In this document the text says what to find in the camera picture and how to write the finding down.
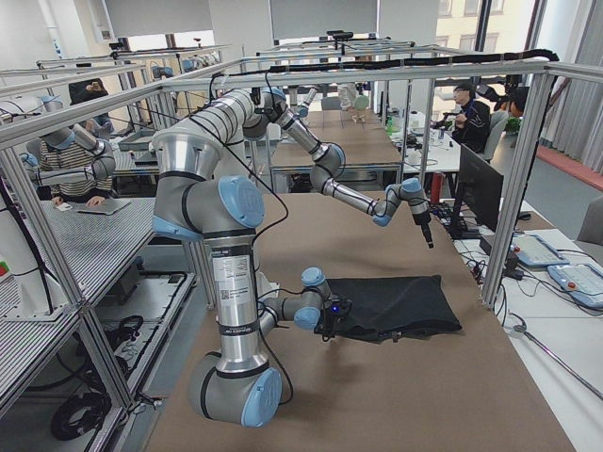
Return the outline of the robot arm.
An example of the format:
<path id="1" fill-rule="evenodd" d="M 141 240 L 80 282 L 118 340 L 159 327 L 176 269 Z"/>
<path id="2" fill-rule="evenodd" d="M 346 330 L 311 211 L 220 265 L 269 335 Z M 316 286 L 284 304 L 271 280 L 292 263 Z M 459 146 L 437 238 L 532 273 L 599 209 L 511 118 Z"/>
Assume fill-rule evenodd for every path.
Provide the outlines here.
<path id="1" fill-rule="evenodd" d="M 224 148 L 205 134 L 172 127 L 153 144 L 162 160 L 155 231 L 203 241 L 211 251 L 220 349 L 194 368 L 191 405 L 207 419 L 263 427 L 277 412 L 283 384 L 262 339 L 281 321 L 314 330 L 331 290 L 322 271 L 309 267 L 298 297 L 260 299 L 252 241 L 265 210 L 256 185 L 242 175 L 214 177 Z"/>
<path id="2" fill-rule="evenodd" d="M 406 202 L 428 247 L 433 247 L 430 207 L 418 179 L 410 178 L 387 186 L 381 200 L 372 199 L 336 181 L 336 173 L 344 166 L 344 151 L 335 143 L 321 141 L 288 106 L 286 98 L 272 89 L 257 95 L 245 89 L 232 89 L 212 101 L 202 112 L 207 113 L 211 120 L 218 113 L 224 113 L 226 118 L 219 124 L 233 125 L 246 137 L 251 135 L 251 131 L 258 131 L 269 123 L 278 124 L 312 158 L 314 166 L 310 170 L 310 181 L 317 192 L 366 213 L 382 227 L 389 224 L 399 206 Z"/>

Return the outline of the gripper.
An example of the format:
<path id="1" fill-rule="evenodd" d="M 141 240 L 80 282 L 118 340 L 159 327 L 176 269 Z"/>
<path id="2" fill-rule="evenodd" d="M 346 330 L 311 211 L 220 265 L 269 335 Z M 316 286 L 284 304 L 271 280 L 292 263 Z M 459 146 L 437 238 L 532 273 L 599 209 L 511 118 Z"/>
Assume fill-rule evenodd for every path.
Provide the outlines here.
<path id="1" fill-rule="evenodd" d="M 415 222 L 415 225 L 420 226 L 421 227 L 421 232 L 423 233 L 423 236 L 425 238 L 425 241 L 428 245 L 429 249 L 433 249 L 434 248 L 434 244 L 433 244 L 433 240 L 432 240 L 432 231 L 431 228 L 429 226 L 430 223 L 430 212 L 429 211 L 424 211 L 418 214 L 413 214 L 413 220 Z"/>

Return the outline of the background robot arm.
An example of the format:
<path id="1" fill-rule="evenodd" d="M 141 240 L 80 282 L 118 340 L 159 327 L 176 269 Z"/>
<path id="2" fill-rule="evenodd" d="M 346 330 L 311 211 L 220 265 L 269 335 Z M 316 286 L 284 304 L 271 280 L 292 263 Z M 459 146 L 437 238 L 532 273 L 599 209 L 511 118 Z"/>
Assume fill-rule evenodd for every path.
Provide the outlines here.
<path id="1" fill-rule="evenodd" d="M 106 180 L 116 168 L 110 144 L 78 123 L 42 136 L 38 154 L 22 153 L 21 160 L 37 186 Z"/>

